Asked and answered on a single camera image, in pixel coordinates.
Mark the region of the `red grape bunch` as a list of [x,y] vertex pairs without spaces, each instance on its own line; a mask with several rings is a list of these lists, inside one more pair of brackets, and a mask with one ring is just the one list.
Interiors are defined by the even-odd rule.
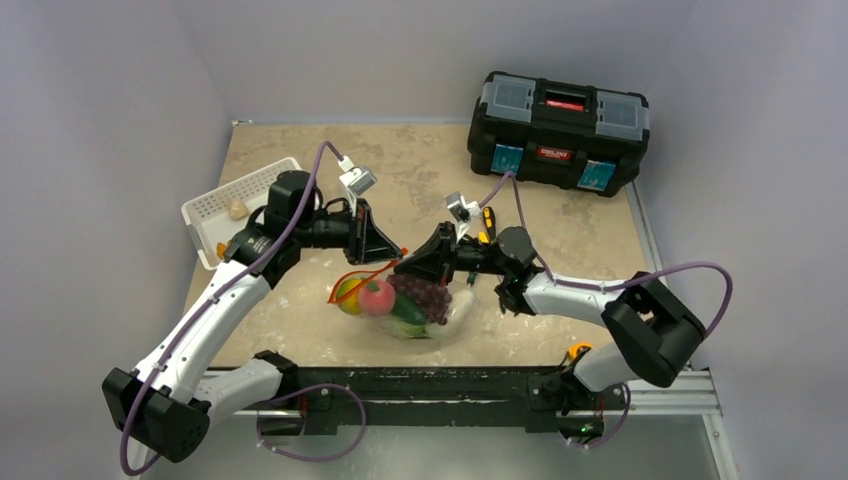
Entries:
[[416,302],[428,315],[427,324],[445,323],[444,318],[453,299],[446,286],[399,274],[390,274],[387,282],[395,288],[396,295],[404,295]]

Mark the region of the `white radish with leaves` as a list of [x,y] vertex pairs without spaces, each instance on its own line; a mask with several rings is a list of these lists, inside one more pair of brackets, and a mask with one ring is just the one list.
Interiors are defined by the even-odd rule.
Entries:
[[444,339],[457,334],[476,308],[477,298],[470,288],[457,291],[444,318],[444,324],[434,324],[429,332],[434,338]]

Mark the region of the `clear zip bag orange zipper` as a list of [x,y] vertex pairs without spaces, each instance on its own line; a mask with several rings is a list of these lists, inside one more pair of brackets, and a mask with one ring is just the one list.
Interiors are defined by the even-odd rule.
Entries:
[[395,261],[342,275],[327,303],[362,317],[388,335],[408,340],[445,340],[477,313],[478,299],[467,284],[431,282],[394,271]]

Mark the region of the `peach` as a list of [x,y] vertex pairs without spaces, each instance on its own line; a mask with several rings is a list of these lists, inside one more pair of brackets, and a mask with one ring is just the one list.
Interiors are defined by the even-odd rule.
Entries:
[[358,293],[358,304],[363,314],[372,317],[391,313],[396,301],[395,288],[386,280],[367,281]]

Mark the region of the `green cabbage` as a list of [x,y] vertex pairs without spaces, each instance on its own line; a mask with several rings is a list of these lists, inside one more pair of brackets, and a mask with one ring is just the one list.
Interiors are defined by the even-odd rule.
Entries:
[[397,317],[388,317],[381,320],[380,328],[387,334],[399,339],[429,338],[425,325],[413,325]]

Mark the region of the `green cucumber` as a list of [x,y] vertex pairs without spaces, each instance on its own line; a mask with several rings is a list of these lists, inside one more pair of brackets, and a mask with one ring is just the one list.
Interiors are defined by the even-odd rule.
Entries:
[[391,310],[391,314],[398,319],[413,325],[426,325],[429,322],[428,315],[416,304],[416,302],[404,295],[397,294]]

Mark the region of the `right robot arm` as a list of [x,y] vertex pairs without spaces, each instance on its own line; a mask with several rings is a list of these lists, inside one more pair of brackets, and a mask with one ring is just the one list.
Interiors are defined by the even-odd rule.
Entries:
[[659,279],[638,272],[615,285],[548,274],[528,231],[508,227],[490,243],[458,238],[441,223],[427,242],[395,267],[398,274],[449,284],[456,272],[500,277],[494,291],[504,310],[562,316],[594,323],[612,341],[593,347],[569,366],[564,399],[584,407],[615,384],[643,380],[670,386],[707,337],[701,320]]

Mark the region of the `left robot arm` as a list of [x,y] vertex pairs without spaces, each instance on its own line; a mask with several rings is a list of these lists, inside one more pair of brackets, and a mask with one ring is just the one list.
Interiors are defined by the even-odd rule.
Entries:
[[352,265],[401,258],[401,249],[376,227],[362,197],[375,176],[354,167],[339,180],[343,207],[330,212],[321,202],[314,174],[280,173],[266,204],[233,236],[204,294],[178,325],[132,370],[115,368],[104,379],[102,390],[121,431],[120,460],[127,474],[143,471],[130,465],[132,442],[177,463],[224,417],[260,402],[275,409],[295,402],[298,367],[272,351],[210,381],[203,376],[235,328],[300,261],[303,249],[339,249]]

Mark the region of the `black yellow screwdriver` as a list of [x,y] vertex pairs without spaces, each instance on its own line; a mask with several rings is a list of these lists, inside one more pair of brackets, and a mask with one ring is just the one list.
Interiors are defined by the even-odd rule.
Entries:
[[483,222],[487,230],[496,230],[496,216],[492,207],[486,206],[482,210]]

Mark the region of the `beige garlic bulb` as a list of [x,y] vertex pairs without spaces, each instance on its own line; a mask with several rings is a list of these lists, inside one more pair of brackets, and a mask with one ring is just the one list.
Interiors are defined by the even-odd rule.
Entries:
[[230,220],[238,221],[251,213],[250,209],[246,205],[244,201],[241,199],[232,199],[228,202],[227,205],[227,214]]

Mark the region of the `white perforated basket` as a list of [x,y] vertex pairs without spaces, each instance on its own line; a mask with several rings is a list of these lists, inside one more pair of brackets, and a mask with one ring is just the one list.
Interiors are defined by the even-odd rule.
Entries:
[[181,206],[184,223],[205,270],[216,269],[221,262],[218,245],[229,241],[246,225],[246,217],[237,220],[230,217],[230,204],[235,200],[241,201],[248,210],[247,215],[250,215],[267,203],[270,186],[279,174],[288,170],[301,170],[293,157],[280,159],[188,200]]

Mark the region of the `yellow tape measure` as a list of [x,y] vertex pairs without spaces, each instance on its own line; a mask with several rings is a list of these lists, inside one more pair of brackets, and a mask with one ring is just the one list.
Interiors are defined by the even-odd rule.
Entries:
[[588,342],[574,344],[567,350],[566,361],[570,363],[576,362],[592,349],[593,345]]

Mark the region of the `black toolbox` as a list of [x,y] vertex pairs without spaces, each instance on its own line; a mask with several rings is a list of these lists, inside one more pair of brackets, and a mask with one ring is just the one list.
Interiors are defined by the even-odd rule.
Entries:
[[470,168],[613,197],[640,172],[649,119],[639,93],[493,71],[473,110]]

